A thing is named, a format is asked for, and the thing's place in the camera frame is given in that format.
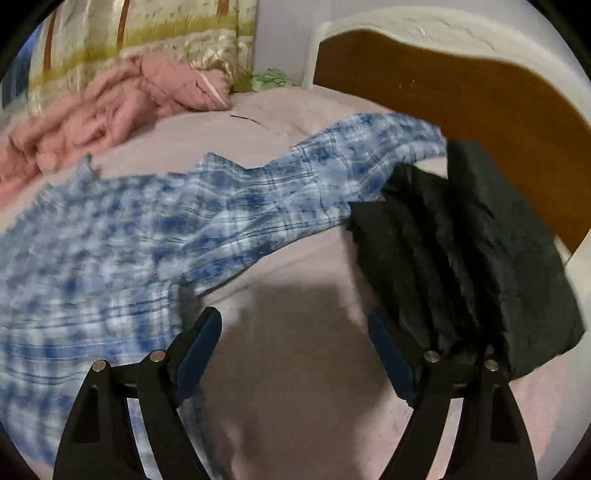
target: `mattress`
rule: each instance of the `mattress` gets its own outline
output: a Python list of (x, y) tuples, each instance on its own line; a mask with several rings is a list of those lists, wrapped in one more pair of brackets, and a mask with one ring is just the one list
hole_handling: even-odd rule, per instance
[[(186, 171), (213, 151), (257, 167), (344, 116), (384, 110), (334, 92), (330, 98), (300, 89), (235, 95), (231, 111), (163, 120), (95, 157), (93, 166), (104, 177)], [(445, 175), (446, 159), (422, 166)], [(72, 175), (37, 179), (0, 213), (0, 229), (45, 183)], [(566, 265), (587, 322), (590, 242)], [(365, 319), (376, 298), (344, 227), (263, 258), (205, 295), (202, 305), (215, 306), (223, 317), (222, 338), (202, 378), (204, 438), (220, 471), (238, 480), (379, 478), (412, 411), (395, 395), (368, 338)], [(591, 378), (582, 367), (590, 357), (585, 335), (569, 353), (511, 383), (540, 479), (552, 477), (589, 424)], [(444, 474), (461, 404), (452, 402), (430, 479)], [(28, 461), (42, 478), (51, 477), (49, 466)]]

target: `white headboard frame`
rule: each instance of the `white headboard frame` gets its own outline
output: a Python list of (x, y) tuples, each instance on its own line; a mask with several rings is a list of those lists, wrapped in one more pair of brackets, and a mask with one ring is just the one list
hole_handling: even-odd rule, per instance
[[(560, 58), (520, 31), (451, 8), (389, 7), (321, 24), (310, 42), (303, 88), (318, 88), (313, 80), (320, 43), (352, 30), (371, 30), (428, 50), (515, 63), (553, 85), (591, 124), (591, 83), (574, 57)], [(550, 24), (548, 36), (557, 36)]]

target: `black garment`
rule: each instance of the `black garment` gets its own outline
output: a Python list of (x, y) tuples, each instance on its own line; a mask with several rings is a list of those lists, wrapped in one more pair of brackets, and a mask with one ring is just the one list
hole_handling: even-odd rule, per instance
[(584, 332), (554, 238), (477, 144), (450, 141), (447, 173), (401, 164), (384, 202), (351, 204), (358, 264), (420, 351), (527, 375)]

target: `brown headboard panel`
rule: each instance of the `brown headboard panel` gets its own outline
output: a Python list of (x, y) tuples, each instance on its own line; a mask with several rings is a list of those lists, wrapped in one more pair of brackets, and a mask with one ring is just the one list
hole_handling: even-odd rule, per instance
[(591, 129), (537, 74), (353, 30), (320, 43), (314, 84), (477, 140), (569, 250), (591, 228)]

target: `bed frame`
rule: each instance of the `bed frame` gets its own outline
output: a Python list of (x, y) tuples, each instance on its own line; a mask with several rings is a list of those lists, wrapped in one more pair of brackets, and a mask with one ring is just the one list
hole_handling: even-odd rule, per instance
[(303, 86), (350, 93), (439, 125), (449, 138), (477, 140), (573, 252), (591, 227), (591, 84), (547, 26), (554, 50), (452, 9), (357, 14), (320, 26)]

